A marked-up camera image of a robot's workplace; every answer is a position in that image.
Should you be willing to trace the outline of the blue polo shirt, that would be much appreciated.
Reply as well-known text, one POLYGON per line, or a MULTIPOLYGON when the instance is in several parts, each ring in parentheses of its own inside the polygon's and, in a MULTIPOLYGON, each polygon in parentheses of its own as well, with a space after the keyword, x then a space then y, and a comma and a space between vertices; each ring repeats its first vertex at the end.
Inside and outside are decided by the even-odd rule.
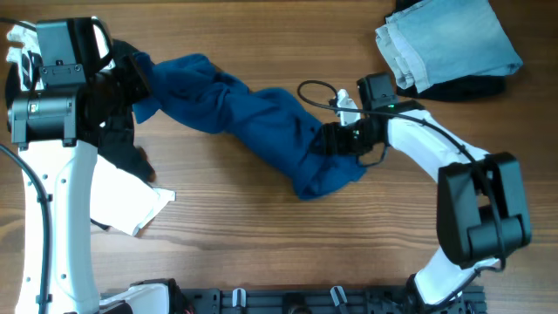
POLYGON ((152 90, 151 97, 133 105, 138 123, 162 111, 204 133, 230 133, 289 177, 305 201, 336 192, 366 172, 353 156, 312 153, 322 123, 282 88, 253 92, 203 54, 159 64, 145 52, 134 58, 152 90))

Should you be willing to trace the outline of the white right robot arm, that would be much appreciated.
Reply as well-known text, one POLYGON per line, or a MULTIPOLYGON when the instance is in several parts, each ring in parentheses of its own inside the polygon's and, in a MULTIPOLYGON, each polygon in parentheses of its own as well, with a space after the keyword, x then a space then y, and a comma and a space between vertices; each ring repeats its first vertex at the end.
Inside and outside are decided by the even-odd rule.
POLYGON ((483 272, 502 272, 507 258, 531 242, 518 160, 490 154, 449 132, 418 101, 400 101, 386 73, 357 82, 362 104, 344 89, 325 104, 339 120, 322 126, 314 148, 356 158, 382 144, 416 162, 437 184, 439 248, 408 280, 404 307, 441 311, 483 272))

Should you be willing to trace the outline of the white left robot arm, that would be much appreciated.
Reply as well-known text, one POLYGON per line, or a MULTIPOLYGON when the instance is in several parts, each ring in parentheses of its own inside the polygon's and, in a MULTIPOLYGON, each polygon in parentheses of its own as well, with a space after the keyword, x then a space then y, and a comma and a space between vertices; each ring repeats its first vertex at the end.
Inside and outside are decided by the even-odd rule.
POLYGON ((10 37, 23 45, 10 58, 31 56, 31 82, 8 111, 25 184, 16 312, 173 312, 169 281, 146 280, 102 297, 92 269, 92 221, 135 235, 175 198, 98 154, 107 119, 149 93, 143 73, 131 58, 113 63, 110 36, 94 17, 19 23, 10 37))

